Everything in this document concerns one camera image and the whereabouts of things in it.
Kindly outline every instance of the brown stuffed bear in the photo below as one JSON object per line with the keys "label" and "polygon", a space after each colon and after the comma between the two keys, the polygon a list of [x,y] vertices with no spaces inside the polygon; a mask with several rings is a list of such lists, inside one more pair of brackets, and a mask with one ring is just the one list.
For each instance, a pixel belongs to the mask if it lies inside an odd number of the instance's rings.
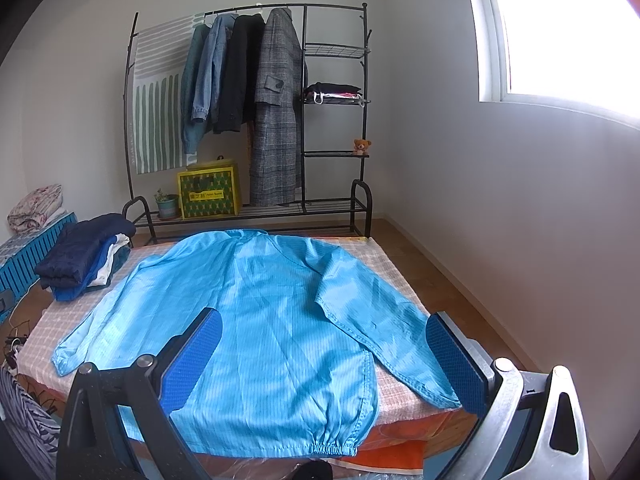
{"label": "brown stuffed bear", "polygon": [[369,155],[367,150],[371,145],[370,140],[365,139],[355,139],[353,141],[353,155]]}

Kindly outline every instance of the flower pot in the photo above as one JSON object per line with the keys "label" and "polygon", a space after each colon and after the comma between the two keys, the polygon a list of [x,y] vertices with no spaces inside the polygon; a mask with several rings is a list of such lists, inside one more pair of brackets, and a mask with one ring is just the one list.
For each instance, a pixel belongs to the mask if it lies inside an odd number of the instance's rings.
{"label": "flower pot", "polygon": [[156,203],[158,204],[158,216],[160,218],[169,219],[178,216],[178,195],[167,195],[167,200]]}

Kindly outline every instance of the clothes rack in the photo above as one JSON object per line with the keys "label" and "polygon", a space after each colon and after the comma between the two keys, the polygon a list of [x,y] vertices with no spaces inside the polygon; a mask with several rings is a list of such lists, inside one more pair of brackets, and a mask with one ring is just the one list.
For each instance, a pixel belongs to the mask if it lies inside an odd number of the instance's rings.
{"label": "clothes rack", "polygon": [[[342,59],[355,59],[359,60],[364,74],[363,85],[363,100],[361,103],[354,103],[353,100],[339,99],[339,98],[326,98],[322,105],[361,105],[362,106],[362,134],[361,138],[367,138],[367,108],[370,104],[368,99],[369,94],[369,38],[371,30],[368,28],[367,21],[367,4],[363,3],[361,7],[340,6],[334,4],[308,4],[308,3],[284,3],[284,4],[257,4],[252,6],[243,7],[230,7],[228,9],[213,10],[205,12],[204,16],[210,16],[212,14],[222,14],[224,12],[237,12],[239,10],[251,10],[251,9],[273,9],[275,7],[301,7],[303,11],[302,21],[302,67],[303,76],[300,88],[300,113],[301,113],[301,162],[302,162],[302,196],[300,200],[296,200],[286,205],[277,206],[251,206],[244,205],[238,216],[225,216],[220,218],[192,218],[192,219],[173,219],[173,220],[161,220],[159,219],[157,211],[151,211],[148,205],[148,201],[140,195],[136,195],[134,192],[134,186],[132,182],[131,174],[131,162],[129,152],[129,139],[127,136],[127,109],[129,107],[129,77],[131,70],[135,66],[135,62],[132,62],[132,46],[134,38],[138,35],[136,26],[138,23],[137,12],[135,14],[133,25],[131,27],[131,34],[129,37],[129,47],[127,50],[127,65],[125,73],[125,89],[123,94],[124,101],[124,141],[125,141],[125,154],[126,154],[126,167],[127,167],[127,179],[129,183],[130,200],[124,205],[122,209],[123,216],[127,217],[129,209],[137,204],[142,204],[144,211],[135,217],[132,221],[138,228],[148,228],[150,238],[147,242],[156,244],[159,240],[176,239],[175,236],[162,236],[156,232],[158,226],[181,226],[186,224],[204,224],[217,221],[233,221],[233,220],[249,220],[249,219],[273,219],[273,218],[290,218],[290,217],[305,217],[305,216],[324,216],[333,214],[349,214],[349,223],[341,225],[332,225],[321,223],[317,226],[302,226],[302,227],[288,227],[281,229],[269,230],[272,232],[277,231],[295,231],[295,230],[311,230],[311,229],[345,229],[347,228],[351,233],[359,236],[370,236],[371,231],[371,218],[372,218],[372,195],[369,186],[365,183],[365,161],[369,158],[369,155],[353,155],[351,151],[343,150],[315,150],[307,151],[305,149],[305,107],[307,105],[313,105],[312,102],[306,102],[304,96],[305,90],[305,59],[307,57],[325,57],[325,58],[342,58]],[[363,26],[363,44],[362,46],[352,46],[336,43],[311,43],[306,41],[306,32],[308,24],[308,10],[313,8],[326,8],[326,9],[341,9],[341,10],[355,10],[360,12],[360,18],[362,19]],[[306,195],[306,172],[305,172],[305,159],[306,158],[358,158],[360,160],[360,177],[355,179],[351,184],[351,193],[348,197],[337,198],[322,198],[322,199],[309,199]],[[358,196],[358,192],[364,194],[361,200]],[[361,230],[356,225],[356,213],[364,213],[365,224],[364,229]]]}

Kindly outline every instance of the window frame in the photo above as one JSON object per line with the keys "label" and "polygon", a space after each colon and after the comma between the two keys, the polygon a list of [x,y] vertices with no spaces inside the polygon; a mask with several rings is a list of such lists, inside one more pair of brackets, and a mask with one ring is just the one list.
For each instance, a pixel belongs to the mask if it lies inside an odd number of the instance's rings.
{"label": "window frame", "polygon": [[535,94],[511,93],[509,51],[498,0],[471,0],[478,44],[481,102],[515,103],[560,108],[608,119],[640,130],[640,118],[580,101]]}

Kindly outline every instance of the white wall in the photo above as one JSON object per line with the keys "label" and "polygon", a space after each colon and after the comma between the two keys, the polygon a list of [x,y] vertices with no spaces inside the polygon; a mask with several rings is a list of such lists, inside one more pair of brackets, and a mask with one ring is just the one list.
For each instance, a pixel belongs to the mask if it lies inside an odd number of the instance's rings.
{"label": "white wall", "polygon": [[0,66],[0,243],[11,235],[9,211],[27,194],[22,164],[22,97],[25,87],[20,67],[26,53],[14,48]]}
{"label": "white wall", "polygon": [[640,132],[478,102],[470,0],[392,0],[387,213],[543,370],[574,375],[610,472],[640,429]]}
{"label": "white wall", "polygon": [[[280,1],[351,6],[369,3],[371,27],[376,29],[372,38],[374,53],[370,58],[370,93],[376,101],[376,107],[371,108],[370,136],[379,152],[384,153],[388,117],[385,0],[46,0],[31,17],[14,47],[30,52],[20,67],[20,71],[28,75],[22,99],[27,187],[61,183],[65,206],[76,211],[81,219],[118,211],[129,199],[122,137],[122,91],[135,11],[140,12],[140,29],[194,12]],[[316,20],[310,22],[309,41],[362,41],[357,14],[354,12],[349,22],[354,27],[344,27],[344,18],[335,12],[310,13],[310,20]],[[357,61],[346,62],[351,63],[348,68],[338,65],[344,63],[342,60],[336,63],[331,68],[326,62],[318,65],[311,61],[310,78],[316,81],[333,76],[349,82],[353,75],[362,77]],[[325,117],[316,111],[310,114],[308,149],[350,149],[353,139],[360,136],[357,110],[334,107],[322,111]],[[343,118],[340,114],[345,112],[351,113],[346,118],[346,124],[351,126],[340,127],[344,124],[339,122]],[[207,136],[201,152],[224,153],[242,163],[246,160],[244,146],[243,137],[228,133],[222,137]],[[313,162],[310,167],[310,194],[318,198],[336,192],[347,195],[351,180],[357,176],[357,162],[328,160],[327,173],[322,173],[318,164]],[[369,180],[374,190],[376,182],[385,181],[380,177],[381,167],[380,162],[376,164],[372,160]],[[151,198],[160,186],[167,192],[175,189],[175,172],[136,177],[134,183],[137,194]]]}

